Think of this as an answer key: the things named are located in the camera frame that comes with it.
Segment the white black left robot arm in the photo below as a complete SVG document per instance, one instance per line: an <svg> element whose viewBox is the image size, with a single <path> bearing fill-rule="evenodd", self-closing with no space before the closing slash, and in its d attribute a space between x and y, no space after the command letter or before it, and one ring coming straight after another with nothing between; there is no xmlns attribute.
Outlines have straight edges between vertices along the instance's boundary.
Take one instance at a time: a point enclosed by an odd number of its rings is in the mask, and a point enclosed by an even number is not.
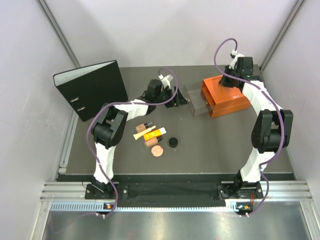
<svg viewBox="0 0 320 240"><path fill-rule="evenodd" d="M88 148L95 158L95 171L90 180L91 194L96 192L105 199L118 194L112 182L113 161L127 121L152 113L156 106L173 108L188 103L179 88L171 86L169 77L167 75L162 80L150 80L143 94L132 101L104 104L92 120L86 133Z"/></svg>

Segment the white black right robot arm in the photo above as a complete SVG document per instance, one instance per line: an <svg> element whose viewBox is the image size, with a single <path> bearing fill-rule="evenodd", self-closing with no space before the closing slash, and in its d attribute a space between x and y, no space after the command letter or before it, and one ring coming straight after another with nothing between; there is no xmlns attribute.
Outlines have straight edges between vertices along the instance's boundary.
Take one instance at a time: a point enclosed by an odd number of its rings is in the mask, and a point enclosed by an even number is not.
<svg viewBox="0 0 320 240"><path fill-rule="evenodd" d="M253 58L231 54L232 62L224 69L219 84L235 87L249 100L257 119L251 132L253 149L235 176L233 184L218 185L220 198L245 198L258 190L263 171L290 141L293 112L282 109L271 98L262 79L253 72Z"/></svg>

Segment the pink round compact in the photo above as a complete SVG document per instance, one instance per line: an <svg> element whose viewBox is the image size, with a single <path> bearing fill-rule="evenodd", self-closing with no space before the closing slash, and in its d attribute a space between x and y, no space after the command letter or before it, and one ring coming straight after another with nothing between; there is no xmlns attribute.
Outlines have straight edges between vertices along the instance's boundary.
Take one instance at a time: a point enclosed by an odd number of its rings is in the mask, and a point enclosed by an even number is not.
<svg viewBox="0 0 320 240"><path fill-rule="evenodd" d="M160 157L164 153L164 149L160 145L155 145L152 147L151 153L154 157Z"/></svg>

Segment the clear foundation bottle black cap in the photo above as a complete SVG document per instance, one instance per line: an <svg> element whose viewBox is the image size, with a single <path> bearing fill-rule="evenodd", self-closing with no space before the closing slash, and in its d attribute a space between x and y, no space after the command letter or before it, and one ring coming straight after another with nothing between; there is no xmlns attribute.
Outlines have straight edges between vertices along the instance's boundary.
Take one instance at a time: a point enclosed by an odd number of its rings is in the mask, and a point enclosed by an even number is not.
<svg viewBox="0 0 320 240"><path fill-rule="evenodd" d="M136 126L135 129L136 129L137 133L141 133L141 132L145 131L146 129L151 128L153 125L154 124L150 121L150 122L142 123L142 124Z"/></svg>

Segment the orange drawer cabinet box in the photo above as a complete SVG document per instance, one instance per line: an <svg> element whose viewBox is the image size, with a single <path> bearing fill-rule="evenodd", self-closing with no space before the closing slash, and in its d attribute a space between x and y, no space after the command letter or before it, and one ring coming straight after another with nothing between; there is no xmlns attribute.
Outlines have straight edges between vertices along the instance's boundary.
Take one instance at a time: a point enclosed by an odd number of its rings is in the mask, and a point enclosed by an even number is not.
<svg viewBox="0 0 320 240"><path fill-rule="evenodd" d="M250 101L236 88L224 87L219 84L222 75L206 78L202 82L201 91L209 107L211 118L217 118L251 106Z"/></svg>

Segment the tan foundation bottle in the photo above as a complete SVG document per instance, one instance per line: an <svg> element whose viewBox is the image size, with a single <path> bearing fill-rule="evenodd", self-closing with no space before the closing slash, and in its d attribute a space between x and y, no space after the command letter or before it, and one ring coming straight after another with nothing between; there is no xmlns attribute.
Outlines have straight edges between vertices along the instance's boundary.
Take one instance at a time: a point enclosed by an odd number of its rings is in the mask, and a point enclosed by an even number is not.
<svg viewBox="0 0 320 240"><path fill-rule="evenodd" d="M156 146L160 141L163 140L162 136L153 137L147 141L144 142L144 146L146 148L151 148L153 146Z"/></svg>

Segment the orange yellow cosmetic tube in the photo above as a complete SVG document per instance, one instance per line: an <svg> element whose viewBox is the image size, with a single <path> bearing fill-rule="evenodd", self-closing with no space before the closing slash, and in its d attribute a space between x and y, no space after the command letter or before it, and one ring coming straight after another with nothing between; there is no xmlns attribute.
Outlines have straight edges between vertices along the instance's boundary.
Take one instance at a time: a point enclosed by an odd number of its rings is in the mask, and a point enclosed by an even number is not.
<svg viewBox="0 0 320 240"><path fill-rule="evenodd" d="M160 137L160 136L162 136L162 135L164 135L166 133L167 133L166 129L164 127L162 127L162 128L157 129L157 130L154 130L154 131L151 131L151 132L148 132L148 133L144 134L143 138L144 138L145 141L148 141L148 140L150 140L152 138Z"/></svg>

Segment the beige wooden spatula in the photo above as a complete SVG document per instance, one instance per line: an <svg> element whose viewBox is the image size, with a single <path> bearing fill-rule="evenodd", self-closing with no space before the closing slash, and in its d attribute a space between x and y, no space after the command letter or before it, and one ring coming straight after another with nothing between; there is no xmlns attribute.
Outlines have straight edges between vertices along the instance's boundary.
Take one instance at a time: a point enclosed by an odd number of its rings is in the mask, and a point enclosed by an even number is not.
<svg viewBox="0 0 320 240"><path fill-rule="evenodd" d="M139 132L139 133L134 134L133 137L134 137L135 140L137 140L137 139L139 139L140 137L142 137L143 135L151 132L151 131L152 131L153 129L155 129L155 128L156 128L156 126L154 125L154 126L152 126L152 127L150 127L150 128L147 128L147 129Z"/></svg>

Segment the clear plastic drawer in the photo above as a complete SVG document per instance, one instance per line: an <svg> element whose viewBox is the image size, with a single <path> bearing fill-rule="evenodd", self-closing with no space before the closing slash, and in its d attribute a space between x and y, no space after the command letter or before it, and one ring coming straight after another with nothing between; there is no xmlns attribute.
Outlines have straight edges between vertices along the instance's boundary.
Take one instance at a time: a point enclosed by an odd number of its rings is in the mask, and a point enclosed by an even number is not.
<svg viewBox="0 0 320 240"><path fill-rule="evenodd" d="M211 114L212 108L207 101L202 90L202 82L186 84L183 86L184 97L188 101L188 105L193 116Z"/></svg>

